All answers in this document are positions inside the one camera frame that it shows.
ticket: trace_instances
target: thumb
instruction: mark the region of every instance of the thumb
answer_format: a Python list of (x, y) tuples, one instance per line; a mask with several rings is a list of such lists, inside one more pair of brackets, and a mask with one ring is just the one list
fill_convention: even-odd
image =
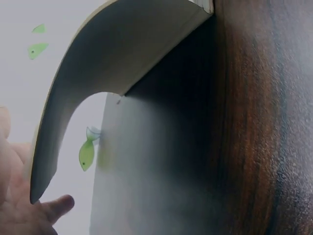
[(68, 213), (74, 207), (74, 199), (69, 195), (65, 195), (57, 200), (42, 203), (42, 207), (48, 221), (51, 224), (55, 224), (61, 216)]

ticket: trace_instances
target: dark wood grain surface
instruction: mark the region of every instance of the dark wood grain surface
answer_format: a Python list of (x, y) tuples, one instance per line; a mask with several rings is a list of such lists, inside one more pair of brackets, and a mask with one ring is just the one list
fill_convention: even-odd
[(215, 11), (217, 234), (313, 234), (313, 1), (216, 0)]

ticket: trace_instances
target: green leaf sticker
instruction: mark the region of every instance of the green leaf sticker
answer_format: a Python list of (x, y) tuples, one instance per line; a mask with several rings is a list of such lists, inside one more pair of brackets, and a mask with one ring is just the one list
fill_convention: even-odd
[(38, 55), (41, 54), (47, 47), (48, 43), (38, 43), (33, 44), (28, 48), (28, 56), (31, 60), (35, 59)]
[(87, 171), (93, 163), (94, 159), (94, 145), (93, 141), (100, 138), (100, 131), (92, 127), (87, 127), (86, 136), (87, 140), (79, 150), (79, 163), (83, 171)]
[(42, 23), (41, 25), (37, 26), (36, 28), (31, 31), (32, 33), (45, 33), (45, 24)]

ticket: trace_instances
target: hand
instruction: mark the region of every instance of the hand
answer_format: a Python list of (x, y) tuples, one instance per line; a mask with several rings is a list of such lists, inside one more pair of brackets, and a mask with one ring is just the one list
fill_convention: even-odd
[(56, 235), (52, 225), (74, 206), (66, 195), (55, 201), (32, 205), (30, 183), (22, 171), (30, 144), (10, 144), (10, 115), (0, 107), (0, 235)]

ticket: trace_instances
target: white wall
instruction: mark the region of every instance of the white wall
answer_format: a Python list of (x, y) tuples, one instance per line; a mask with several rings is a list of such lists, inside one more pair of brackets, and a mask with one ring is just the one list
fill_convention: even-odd
[[(31, 141), (49, 87), (68, 44), (80, 24), (103, 0), (0, 1), (0, 105), (12, 115), (10, 141)], [(45, 34), (32, 34), (44, 23)], [(27, 47), (47, 42), (48, 48), (29, 60)], [(75, 208), (55, 228), (60, 235), (89, 234), (95, 164), (83, 172), (78, 152), (86, 140), (86, 127), (101, 126), (106, 94), (87, 99), (74, 113), (59, 157), (58, 172), (41, 201), (71, 194)]]

